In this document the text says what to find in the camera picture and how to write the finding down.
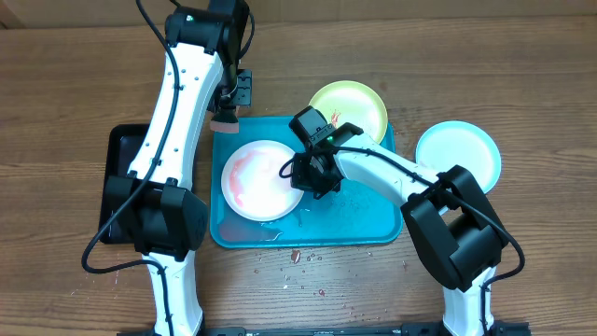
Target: pink plate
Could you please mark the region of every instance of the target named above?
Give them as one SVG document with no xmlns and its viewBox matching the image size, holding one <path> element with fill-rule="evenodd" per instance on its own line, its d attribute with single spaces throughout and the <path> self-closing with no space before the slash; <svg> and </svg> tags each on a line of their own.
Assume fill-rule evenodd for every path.
<svg viewBox="0 0 597 336">
<path fill-rule="evenodd" d="M 222 193 L 237 214 L 255 221 L 271 221 L 287 215 L 300 202 L 303 191 L 281 178 L 282 165 L 295 152 L 271 140 L 259 140 L 238 148 L 222 171 Z"/>
</svg>

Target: wall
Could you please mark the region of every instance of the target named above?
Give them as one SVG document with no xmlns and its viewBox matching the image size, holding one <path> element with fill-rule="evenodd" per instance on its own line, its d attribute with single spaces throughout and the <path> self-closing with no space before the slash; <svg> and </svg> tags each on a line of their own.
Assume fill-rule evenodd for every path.
<svg viewBox="0 0 597 336">
<path fill-rule="evenodd" d="M 8 28 L 143 24 L 132 0 L 0 0 Z M 181 0 L 206 7 L 208 0 Z M 597 13 L 597 0 L 247 0 L 258 22 L 454 18 Z M 156 23 L 173 11 L 167 0 L 144 0 Z"/>
</svg>

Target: teal tray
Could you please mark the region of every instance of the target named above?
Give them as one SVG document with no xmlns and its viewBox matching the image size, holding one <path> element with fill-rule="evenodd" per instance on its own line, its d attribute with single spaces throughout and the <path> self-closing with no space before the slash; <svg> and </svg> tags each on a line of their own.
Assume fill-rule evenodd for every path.
<svg viewBox="0 0 597 336">
<path fill-rule="evenodd" d="M 256 222 L 236 214 L 221 188 L 222 170 L 241 146 L 256 140 L 281 142 L 297 152 L 304 146 L 288 127 L 291 117 L 241 118 L 240 132 L 215 133 L 212 164 L 210 231 L 227 248 L 298 247 L 387 244 L 402 231 L 400 210 L 380 194 L 359 183 L 342 180 L 340 192 L 321 200 L 305 192 L 288 215 Z M 388 129 L 381 145 L 396 150 L 394 130 Z"/>
</svg>

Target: light green plate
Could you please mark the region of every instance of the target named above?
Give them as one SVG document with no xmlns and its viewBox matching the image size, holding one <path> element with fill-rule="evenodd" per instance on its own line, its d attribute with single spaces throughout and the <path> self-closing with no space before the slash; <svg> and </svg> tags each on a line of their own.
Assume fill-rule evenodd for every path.
<svg viewBox="0 0 597 336">
<path fill-rule="evenodd" d="M 388 112 L 382 98 L 370 87 L 351 80 L 325 85 L 309 102 L 335 127 L 351 122 L 378 144 L 388 127 Z"/>
</svg>

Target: wooden tabletop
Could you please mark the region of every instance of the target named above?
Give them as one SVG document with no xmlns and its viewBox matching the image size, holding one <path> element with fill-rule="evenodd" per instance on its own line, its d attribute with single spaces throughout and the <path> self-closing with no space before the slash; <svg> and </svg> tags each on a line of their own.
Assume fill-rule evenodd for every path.
<svg viewBox="0 0 597 336">
<path fill-rule="evenodd" d="M 98 227 L 108 134 L 151 119 L 161 46 L 146 27 L 0 31 L 0 46 L 0 335 L 150 328 L 146 268 L 87 274 L 80 256 Z M 258 25 L 243 66 L 254 104 L 241 116 L 294 115 L 322 86 L 351 79 L 382 97 L 407 158 L 438 122 L 487 131 L 503 159 L 489 197 L 527 257 L 493 287 L 493 313 L 534 334 L 597 333 L 597 18 Z M 195 186 L 206 202 L 212 143 L 204 127 Z M 301 251 L 321 259 L 295 265 L 290 249 L 227 250 L 207 237 L 196 260 L 207 326 L 442 317 L 441 286 L 406 228 L 389 245 Z M 98 245 L 90 262 L 139 257 Z M 508 247 L 498 272 L 516 262 Z"/>
</svg>

